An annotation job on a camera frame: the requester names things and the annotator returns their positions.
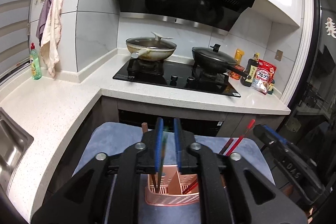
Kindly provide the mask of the green chopstick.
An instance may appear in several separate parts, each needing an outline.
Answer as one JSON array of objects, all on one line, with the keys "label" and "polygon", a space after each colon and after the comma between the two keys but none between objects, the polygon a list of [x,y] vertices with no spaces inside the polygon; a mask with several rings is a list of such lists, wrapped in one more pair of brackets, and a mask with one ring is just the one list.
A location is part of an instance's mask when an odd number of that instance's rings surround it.
[{"label": "green chopstick", "polygon": [[162,173],[163,173],[163,162],[165,158],[165,151],[166,151],[166,143],[167,143],[167,134],[163,134],[162,138],[162,145],[161,145],[161,158],[159,162],[159,169],[158,169],[158,181],[157,181],[157,193],[159,193],[161,188],[161,180],[162,180]]}]

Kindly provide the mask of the wall power socket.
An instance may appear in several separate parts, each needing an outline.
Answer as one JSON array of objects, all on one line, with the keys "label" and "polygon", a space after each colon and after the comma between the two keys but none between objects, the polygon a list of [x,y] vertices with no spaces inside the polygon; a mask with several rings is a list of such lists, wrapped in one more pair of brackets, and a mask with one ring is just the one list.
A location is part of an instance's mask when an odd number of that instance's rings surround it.
[{"label": "wall power socket", "polygon": [[282,56],[283,56],[283,51],[277,50],[274,58],[277,61],[281,61],[282,60]]}]

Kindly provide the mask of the black frying pan with lid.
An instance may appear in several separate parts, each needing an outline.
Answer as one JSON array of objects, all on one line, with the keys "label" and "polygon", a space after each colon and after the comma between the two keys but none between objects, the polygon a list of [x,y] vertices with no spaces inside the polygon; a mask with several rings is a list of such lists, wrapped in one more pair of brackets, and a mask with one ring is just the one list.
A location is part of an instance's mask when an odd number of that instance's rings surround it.
[{"label": "black frying pan with lid", "polygon": [[237,65],[236,60],[232,56],[221,52],[219,50],[220,47],[219,44],[215,44],[210,48],[193,47],[192,54],[195,64],[210,73],[223,74],[226,71],[231,71],[251,80],[252,77],[248,73],[235,68]]}]

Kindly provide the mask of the black gas stove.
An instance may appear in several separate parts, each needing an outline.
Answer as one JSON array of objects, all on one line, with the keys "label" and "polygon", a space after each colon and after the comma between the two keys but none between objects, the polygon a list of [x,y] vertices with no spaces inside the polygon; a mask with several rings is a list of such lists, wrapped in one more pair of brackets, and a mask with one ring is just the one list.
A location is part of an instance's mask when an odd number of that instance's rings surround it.
[{"label": "black gas stove", "polygon": [[113,76],[115,80],[240,98],[227,74],[207,73],[198,65],[172,61],[145,61],[131,58]]}]

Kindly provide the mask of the cream hanging towel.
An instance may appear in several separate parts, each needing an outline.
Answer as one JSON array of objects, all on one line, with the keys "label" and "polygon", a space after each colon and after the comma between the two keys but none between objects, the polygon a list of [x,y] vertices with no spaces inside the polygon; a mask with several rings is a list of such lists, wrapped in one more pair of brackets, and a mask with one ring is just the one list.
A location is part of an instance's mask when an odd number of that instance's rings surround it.
[{"label": "cream hanging towel", "polygon": [[58,45],[62,37],[63,0],[52,0],[43,30],[40,53],[52,78],[56,75],[55,66],[60,61]]}]

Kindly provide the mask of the blue fleece mat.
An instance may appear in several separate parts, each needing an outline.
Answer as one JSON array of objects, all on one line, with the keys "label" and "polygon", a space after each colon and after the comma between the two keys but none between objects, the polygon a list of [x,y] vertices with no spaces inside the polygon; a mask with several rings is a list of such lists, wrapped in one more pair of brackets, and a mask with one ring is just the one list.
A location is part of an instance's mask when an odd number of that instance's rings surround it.
[{"label": "blue fleece mat", "polygon": [[[96,128],[81,155],[74,173],[77,173],[97,153],[104,152],[107,155],[122,153],[130,145],[140,142],[142,129],[121,123],[106,122]],[[235,152],[241,154],[268,180],[274,182],[269,165],[266,163],[260,148],[248,138],[243,139]],[[183,206],[154,206],[145,201],[145,187],[147,176],[142,175],[139,185],[139,223],[200,223],[199,202]]]}]

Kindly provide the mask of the dark red chopstick gold band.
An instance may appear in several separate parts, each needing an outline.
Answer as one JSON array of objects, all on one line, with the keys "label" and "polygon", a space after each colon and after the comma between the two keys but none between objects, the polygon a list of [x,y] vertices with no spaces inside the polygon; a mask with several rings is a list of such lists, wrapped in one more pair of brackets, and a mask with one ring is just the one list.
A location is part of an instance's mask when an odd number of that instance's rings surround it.
[{"label": "dark red chopstick gold band", "polygon": [[225,151],[228,150],[228,148],[230,147],[230,145],[232,144],[232,142],[234,141],[234,138],[229,138],[229,140],[226,142],[226,144],[224,145],[224,147],[221,149],[221,151],[219,152],[220,155],[223,155],[225,153]]}]

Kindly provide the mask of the steel sink basin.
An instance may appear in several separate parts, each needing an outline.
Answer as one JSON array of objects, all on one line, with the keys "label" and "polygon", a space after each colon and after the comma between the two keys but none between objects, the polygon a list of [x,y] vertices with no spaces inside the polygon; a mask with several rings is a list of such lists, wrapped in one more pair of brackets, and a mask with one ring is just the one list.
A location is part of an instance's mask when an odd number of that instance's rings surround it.
[{"label": "steel sink basin", "polygon": [[0,113],[1,187],[8,193],[14,174],[34,138],[3,108]]}]

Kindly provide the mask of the pink plastic utensil holder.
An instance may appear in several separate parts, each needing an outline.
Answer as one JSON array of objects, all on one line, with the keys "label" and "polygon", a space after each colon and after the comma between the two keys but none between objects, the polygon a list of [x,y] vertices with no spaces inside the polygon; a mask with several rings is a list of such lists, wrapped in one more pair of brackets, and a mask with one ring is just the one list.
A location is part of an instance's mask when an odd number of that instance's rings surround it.
[{"label": "pink plastic utensil holder", "polygon": [[165,165],[158,193],[154,187],[154,182],[158,182],[158,175],[147,175],[145,201],[153,206],[182,206],[197,203],[199,202],[198,186],[183,194],[183,191],[196,179],[196,174],[180,174],[176,165]]}]

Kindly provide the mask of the dark soy sauce bottle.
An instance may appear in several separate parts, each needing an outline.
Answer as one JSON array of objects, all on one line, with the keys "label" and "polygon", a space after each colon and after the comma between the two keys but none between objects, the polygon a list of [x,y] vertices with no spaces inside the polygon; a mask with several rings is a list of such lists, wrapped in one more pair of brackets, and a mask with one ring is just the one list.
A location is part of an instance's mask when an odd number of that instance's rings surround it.
[{"label": "dark soy sauce bottle", "polygon": [[259,56],[260,53],[255,53],[253,57],[248,60],[247,67],[244,70],[248,77],[241,77],[240,82],[242,85],[251,87],[252,81],[258,68]]}]

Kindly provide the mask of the red cereal bag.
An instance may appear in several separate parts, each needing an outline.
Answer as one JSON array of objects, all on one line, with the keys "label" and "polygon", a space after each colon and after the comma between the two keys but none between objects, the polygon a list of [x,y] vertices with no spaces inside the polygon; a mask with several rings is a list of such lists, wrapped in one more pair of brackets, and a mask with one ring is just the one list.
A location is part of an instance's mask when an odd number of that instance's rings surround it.
[{"label": "red cereal bag", "polygon": [[262,94],[273,94],[276,70],[275,65],[260,59],[251,87]]}]

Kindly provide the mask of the maroon chopstick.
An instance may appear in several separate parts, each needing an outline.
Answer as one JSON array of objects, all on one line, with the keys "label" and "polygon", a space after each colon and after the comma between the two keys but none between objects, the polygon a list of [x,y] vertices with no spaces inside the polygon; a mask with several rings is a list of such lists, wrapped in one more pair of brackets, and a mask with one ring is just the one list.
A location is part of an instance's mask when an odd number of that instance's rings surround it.
[{"label": "maroon chopstick", "polygon": [[188,194],[191,192],[195,187],[198,186],[198,179],[196,178],[183,192],[182,194]]}]

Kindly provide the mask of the brown wooden chopstick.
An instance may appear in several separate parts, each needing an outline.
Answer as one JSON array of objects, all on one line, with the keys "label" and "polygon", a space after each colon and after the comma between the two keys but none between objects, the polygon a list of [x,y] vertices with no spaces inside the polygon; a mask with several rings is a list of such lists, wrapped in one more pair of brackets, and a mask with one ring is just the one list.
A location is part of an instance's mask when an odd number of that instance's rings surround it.
[{"label": "brown wooden chopstick", "polygon": [[146,122],[143,122],[143,123],[141,124],[141,127],[142,127],[142,133],[143,133],[143,134],[146,133],[146,132],[148,132],[148,125],[147,125]]}]

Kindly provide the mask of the green dish soap bottle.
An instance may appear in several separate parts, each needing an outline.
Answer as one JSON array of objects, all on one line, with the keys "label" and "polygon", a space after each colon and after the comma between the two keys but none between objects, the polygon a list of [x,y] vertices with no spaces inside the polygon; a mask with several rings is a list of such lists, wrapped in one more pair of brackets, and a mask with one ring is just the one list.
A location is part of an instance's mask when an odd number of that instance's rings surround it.
[{"label": "green dish soap bottle", "polygon": [[42,72],[39,63],[39,55],[35,49],[34,43],[31,43],[30,45],[30,66],[33,79],[39,80],[42,77]]}]

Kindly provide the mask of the orange snack packet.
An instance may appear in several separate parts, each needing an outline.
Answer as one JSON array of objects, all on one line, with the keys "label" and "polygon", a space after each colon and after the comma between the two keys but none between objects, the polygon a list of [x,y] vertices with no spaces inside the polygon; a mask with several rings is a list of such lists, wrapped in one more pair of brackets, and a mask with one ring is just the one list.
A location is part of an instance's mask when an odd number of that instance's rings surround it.
[{"label": "orange snack packet", "polygon": [[[240,65],[241,63],[241,60],[242,60],[242,57],[244,56],[244,51],[240,50],[240,49],[237,49],[236,50],[236,53],[235,53],[235,60],[236,60],[236,65],[235,65],[235,68],[238,69],[239,71],[244,71],[244,67]],[[235,80],[239,80],[241,75],[235,73],[235,72],[232,72],[230,71],[228,73],[229,77],[231,77],[232,79],[235,79]]]}]

